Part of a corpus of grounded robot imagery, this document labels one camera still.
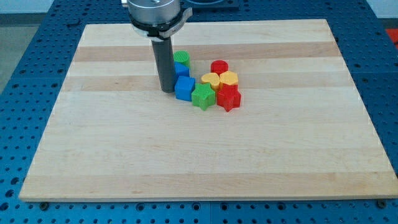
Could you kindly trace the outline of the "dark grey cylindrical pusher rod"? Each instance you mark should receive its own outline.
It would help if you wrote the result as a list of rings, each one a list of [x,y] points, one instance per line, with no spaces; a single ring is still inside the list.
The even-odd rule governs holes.
[[[176,71],[171,38],[166,38],[160,42],[152,41],[152,50],[161,90],[166,93],[172,93],[176,83]]]

